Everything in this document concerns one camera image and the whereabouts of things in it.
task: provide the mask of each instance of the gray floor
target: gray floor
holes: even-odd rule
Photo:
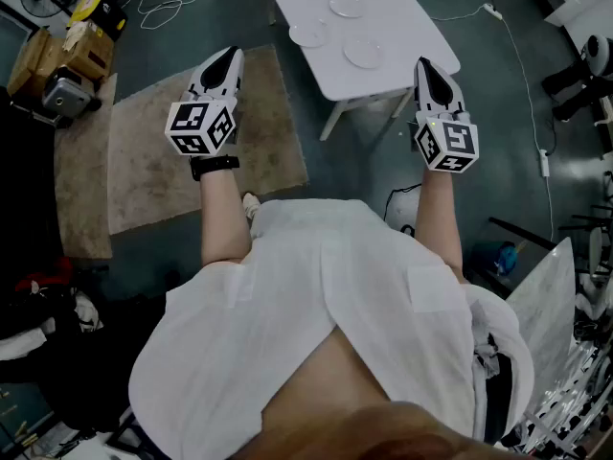
[[[319,142],[331,103],[319,93],[300,49],[287,36],[287,27],[267,25],[265,0],[199,0],[156,31],[139,29],[138,1],[125,8],[129,21],[117,42],[117,100],[195,66],[223,47],[248,49],[273,43],[310,184],[272,197],[359,198],[382,215],[390,190],[420,182],[423,164],[419,154],[411,151],[406,126],[414,113],[412,105],[392,123],[387,121],[392,104],[356,110],[341,119],[326,143]],[[448,17],[473,12],[488,0],[418,1],[430,15]],[[574,51],[559,29],[543,21],[534,0],[495,3],[511,26],[524,60],[539,142],[549,149],[553,144],[548,124],[551,100],[539,83],[568,66],[575,58]],[[161,20],[159,15],[153,16],[148,24]],[[438,25],[462,64],[456,80],[480,130],[480,160],[455,177],[456,211],[465,252],[480,240],[489,216],[549,239],[545,184],[539,173],[525,84],[504,25],[483,11],[466,20]],[[592,122],[591,112],[583,110],[570,124],[557,127],[550,180],[555,226],[569,221],[573,213],[585,213],[590,203],[602,197],[602,143]],[[388,214],[392,227],[415,221],[418,198],[417,192],[394,198]],[[199,237],[198,214],[114,236],[114,257],[109,273],[102,278],[106,297],[160,293],[164,290],[163,275],[170,269],[179,270],[183,280],[191,277],[198,270]],[[555,240],[560,240],[558,233]]]

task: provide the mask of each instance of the beige rug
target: beige rug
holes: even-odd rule
[[[55,176],[59,234],[64,254],[110,259],[106,161],[117,75],[101,87],[102,107],[56,131]]]
[[[164,136],[192,70],[115,104],[108,148],[108,221],[116,234],[200,208],[188,159]],[[281,67],[271,46],[245,53],[239,95],[238,187],[266,194],[308,182]]]

